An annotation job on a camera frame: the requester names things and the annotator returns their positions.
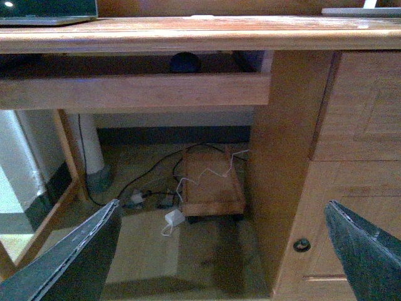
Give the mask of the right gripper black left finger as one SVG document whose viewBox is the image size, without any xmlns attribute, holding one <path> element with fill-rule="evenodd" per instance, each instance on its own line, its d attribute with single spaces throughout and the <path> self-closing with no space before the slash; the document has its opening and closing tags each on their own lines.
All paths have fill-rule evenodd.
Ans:
<svg viewBox="0 0 401 301">
<path fill-rule="evenodd" d="M 1 283 L 1 300 L 99 300 L 122 225 L 114 199 Z"/>
</svg>

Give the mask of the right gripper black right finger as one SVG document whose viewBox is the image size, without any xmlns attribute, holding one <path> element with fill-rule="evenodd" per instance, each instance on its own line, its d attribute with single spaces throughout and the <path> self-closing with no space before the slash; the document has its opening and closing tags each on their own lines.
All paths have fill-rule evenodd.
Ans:
<svg viewBox="0 0 401 301">
<path fill-rule="evenodd" d="M 329 201 L 324 214 L 356 299 L 400 300 L 400 240 L 338 201 Z"/>
</svg>

